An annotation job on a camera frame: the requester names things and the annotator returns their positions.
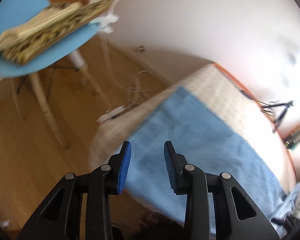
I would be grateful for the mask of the blue round chair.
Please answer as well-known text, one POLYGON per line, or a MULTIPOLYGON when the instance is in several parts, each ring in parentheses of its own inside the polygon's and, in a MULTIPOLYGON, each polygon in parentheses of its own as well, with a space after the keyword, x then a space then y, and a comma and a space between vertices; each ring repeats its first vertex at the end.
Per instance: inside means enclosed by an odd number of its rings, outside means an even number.
POLYGON ((29 78, 40 108, 56 140, 68 148, 51 112, 39 72, 65 56, 93 90, 102 89, 78 49, 99 30, 94 20, 113 0, 84 5, 49 0, 0 0, 0 77, 29 78))

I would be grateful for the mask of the white power strip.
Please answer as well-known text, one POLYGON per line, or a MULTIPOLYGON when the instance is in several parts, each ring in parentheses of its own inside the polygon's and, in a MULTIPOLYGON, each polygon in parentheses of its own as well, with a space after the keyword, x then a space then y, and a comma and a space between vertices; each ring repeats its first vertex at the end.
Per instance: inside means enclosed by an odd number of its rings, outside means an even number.
POLYGON ((107 122, 108 120, 112 120, 113 118, 116 118, 117 116, 119 116, 120 114, 124 113, 128 108, 125 106, 120 106, 117 107, 115 109, 113 109, 112 111, 100 116, 97 119, 97 122, 99 122, 100 124, 107 122))

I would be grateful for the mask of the beige checkered bed blanket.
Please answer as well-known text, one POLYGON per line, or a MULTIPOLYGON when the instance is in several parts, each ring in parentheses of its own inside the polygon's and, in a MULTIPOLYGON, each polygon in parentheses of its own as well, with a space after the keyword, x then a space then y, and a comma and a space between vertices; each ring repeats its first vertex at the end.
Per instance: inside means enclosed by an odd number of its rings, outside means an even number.
POLYGON ((217 64, 203 66, 138 107, 101 124, 90 146, 89 170, 105 163, 134 129, 178 86, 183 86, 242 136, 277 177, 286 193, 294 188, 295 168, 281 137, 272 132, 273 124, 255 102, 239 92, 235 83, 217 64))

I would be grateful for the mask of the light blue denim pants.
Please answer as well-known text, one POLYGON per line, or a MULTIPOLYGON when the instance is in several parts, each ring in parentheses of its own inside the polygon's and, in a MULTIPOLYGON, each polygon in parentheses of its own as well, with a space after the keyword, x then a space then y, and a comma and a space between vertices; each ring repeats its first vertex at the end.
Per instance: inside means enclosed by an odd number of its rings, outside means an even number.
MULTIPOLYGON (((164 157, 164 144, 189 164, 205 173, 231 174, 283 239, 293 223, 290 213, 300 186, 285 193, 279 180, 255 152, 226 123, 208 110, 195 96, 178 88, 141 124, 129 138, 132 157, 126 189, 133 196, 169 218, 143 229, 136 239, 186 239, 184 223, 186 195, 171 188, 164 157)), ((209 194, 211 236, 215 236, 213 195, 209 194)))

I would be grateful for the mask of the leopard print folded cloth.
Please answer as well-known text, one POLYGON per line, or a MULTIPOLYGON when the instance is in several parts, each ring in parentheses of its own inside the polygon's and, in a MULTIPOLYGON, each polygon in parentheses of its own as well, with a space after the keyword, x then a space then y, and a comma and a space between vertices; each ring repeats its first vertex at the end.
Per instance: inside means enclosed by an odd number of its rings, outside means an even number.
POLYGON ((0 56, 20 66, 105 12, 114 0, 83 5, 55 2, 26 23, 0 34, 0 56))

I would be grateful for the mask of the white clip lamp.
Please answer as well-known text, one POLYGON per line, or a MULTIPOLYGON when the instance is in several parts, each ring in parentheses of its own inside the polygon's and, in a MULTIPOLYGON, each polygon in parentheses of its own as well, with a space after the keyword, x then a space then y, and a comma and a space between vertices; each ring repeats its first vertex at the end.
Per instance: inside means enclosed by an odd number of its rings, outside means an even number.
POLYGON ((120 0, 114 0, 105 16, 98 16, 90 21, 89 24, 96 24, 99 27, 99 32, 111 34, 114 30, 111 25, 119 20, 119 16, 114 14, 114 9, 119 1, 120 0))

